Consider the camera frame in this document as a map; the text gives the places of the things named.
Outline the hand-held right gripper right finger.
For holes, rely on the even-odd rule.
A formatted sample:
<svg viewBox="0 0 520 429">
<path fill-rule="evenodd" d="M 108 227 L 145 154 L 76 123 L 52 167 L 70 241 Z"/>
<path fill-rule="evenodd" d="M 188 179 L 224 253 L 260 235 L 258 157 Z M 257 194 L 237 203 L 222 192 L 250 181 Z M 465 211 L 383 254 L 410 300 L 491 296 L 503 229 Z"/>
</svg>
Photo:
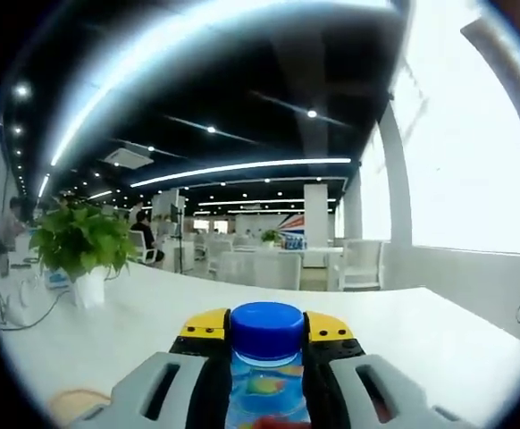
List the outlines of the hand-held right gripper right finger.
<svg viewBox="0 0 520 429">
<path fill-rule="evenodd" d="M 363 350 L 340 319 L 304 313 L 303 392 L 313 428 L 469 428 L 424 389 Z"/>
</svg>

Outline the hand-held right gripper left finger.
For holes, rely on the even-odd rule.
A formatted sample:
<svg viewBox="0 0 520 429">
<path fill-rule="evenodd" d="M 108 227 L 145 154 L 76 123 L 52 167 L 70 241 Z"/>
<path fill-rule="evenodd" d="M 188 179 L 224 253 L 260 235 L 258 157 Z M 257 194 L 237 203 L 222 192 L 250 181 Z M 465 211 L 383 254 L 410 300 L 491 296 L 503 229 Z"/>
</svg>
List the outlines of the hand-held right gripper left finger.
<svg viewBox="0 0 520 429">
<path fill-rule="evenodd" d="M 223 428 L 231 392 L 230 314 L 192 316 L 167 352 L 156 352 L 71 428 Z"/>
</svg>

